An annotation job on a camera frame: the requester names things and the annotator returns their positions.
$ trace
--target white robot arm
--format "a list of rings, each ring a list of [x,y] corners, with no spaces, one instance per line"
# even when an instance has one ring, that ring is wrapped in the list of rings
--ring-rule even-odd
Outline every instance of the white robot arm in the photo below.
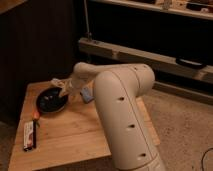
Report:
[[[61,95],[79,92],[94,78],[95,105],[115,167],[126,171],[165,171],[136,103],[136,97],[154,84],[152,69],[144,64],[80,63],[62,86]]]

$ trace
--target red object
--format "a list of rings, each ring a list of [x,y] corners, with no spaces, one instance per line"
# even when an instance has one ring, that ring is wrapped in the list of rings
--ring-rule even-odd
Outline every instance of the red object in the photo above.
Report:
[[[38,112],[37,109],[33,112],[33,120],[39,120],[40,118],[40,113]]]

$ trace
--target dark wall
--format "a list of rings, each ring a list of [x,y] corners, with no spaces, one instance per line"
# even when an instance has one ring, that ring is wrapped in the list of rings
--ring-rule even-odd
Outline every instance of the dark wall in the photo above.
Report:
[[[213,65],[213,21],[89,1],[94,39]]]
[[[72,0],[29,0],[0,15],[0,120],[18,120],[28,83],[71,73],[75,22]]]

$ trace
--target wooden tabletop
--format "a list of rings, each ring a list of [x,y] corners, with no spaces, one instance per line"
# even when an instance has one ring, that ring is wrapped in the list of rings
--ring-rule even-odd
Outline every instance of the wooden tabletop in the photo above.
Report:
[[[0,0],[0,14],[26,2],[27,0]]]
[[[20,116],[9,170],[27,171],[71,164],[109,156],[110,151],[94,102],[84,104],[81,96],[69,97],[65,108],[40,117],[37,127],[37,148],[23,151],[24,123],[32,120],[37,96],[49,82],[29,84]],[[160,143],[141,98],[137,99],[146,125],[156,145]]]

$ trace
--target floor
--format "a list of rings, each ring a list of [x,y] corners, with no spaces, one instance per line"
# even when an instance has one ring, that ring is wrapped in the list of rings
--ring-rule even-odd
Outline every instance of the floor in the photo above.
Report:
[[[200,171],[203,153],[213,147],[213,106],[151,90],[143,97],[161,140],[160,155],[168,171]],[[15,128],[0,122],[0,171],[6,171]],[[111,158],[76,163],[52,171],[115,171]],[[213,150],[204,158],[213,170]]]

